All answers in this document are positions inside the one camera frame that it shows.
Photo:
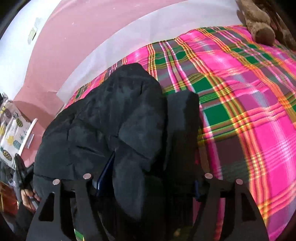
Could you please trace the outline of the person's left hand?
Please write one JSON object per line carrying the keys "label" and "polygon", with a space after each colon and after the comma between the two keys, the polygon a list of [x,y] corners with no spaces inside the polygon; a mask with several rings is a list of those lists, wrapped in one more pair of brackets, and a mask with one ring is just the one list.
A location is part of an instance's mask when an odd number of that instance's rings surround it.
{"label": "person's left hand", "polygon": [[28,209],[31,212],[35,212],[36,208],[34,207],[32,200],[36,199],[38,202],[41,201],[41,199],[36,194],[36,191],[28,190],[28,189],[22,189],[21,190],[21,197],[22,197],[22,203],[23,206]]}

